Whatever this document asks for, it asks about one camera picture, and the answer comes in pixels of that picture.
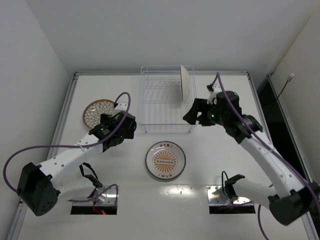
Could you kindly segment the grey rimmed sunburst plate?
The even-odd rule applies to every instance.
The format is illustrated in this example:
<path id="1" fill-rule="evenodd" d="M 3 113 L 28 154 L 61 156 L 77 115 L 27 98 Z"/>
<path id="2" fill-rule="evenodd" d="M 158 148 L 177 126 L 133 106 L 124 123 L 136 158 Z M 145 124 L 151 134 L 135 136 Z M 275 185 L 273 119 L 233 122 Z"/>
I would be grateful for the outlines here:
<path id="1" fill-rule="evenodd" d="M 178 144 L 172 141 L 159 141 L 148 149 L 144 163 L 153 178 L 169 182 L 183 173 L 187 158 Z"/>

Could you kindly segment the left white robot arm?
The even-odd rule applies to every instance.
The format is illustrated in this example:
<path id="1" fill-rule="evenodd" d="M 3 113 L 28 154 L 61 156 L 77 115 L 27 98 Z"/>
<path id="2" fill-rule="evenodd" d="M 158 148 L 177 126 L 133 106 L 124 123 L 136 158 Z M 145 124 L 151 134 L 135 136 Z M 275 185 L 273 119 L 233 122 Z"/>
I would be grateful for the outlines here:
<path id="1" fill-rule="evenodd" d="M 107 188 L 96 174 L 74 176 L 75 171 L 125 139 L 133 139 L 136 127 L 135 116 L 125 111 L 114 116 L 104 114 L 100 124 L 78 143 L 38 165 L 32 162 L 25 165 L 18 182 L 18 196 L 36 216 L 48 213 L 58 200 L 73 203 L 95 201 Z"/>

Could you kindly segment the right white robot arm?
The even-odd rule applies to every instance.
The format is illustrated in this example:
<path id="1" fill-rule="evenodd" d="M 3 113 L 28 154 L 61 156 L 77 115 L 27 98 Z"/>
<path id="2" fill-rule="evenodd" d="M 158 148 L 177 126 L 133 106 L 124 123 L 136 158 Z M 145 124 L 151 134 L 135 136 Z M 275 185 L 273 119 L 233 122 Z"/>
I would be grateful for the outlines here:
<path id="1" fill-rule="evenodd" d="M 195 98 L 183 117 L 190 125 L 220 125 L 262 168 L 271 187 L 255 183 L 237 174 L 224 182 L 230 199 L 246 197 L 267 208 L 282 225 L 288 226 L 313 207 L 319 207 L 320 186 L 307 182 L 269 142 L 261 124 L 242 114 L 240 98 L 233 91 L 219 92 L 212 101 Z"/>

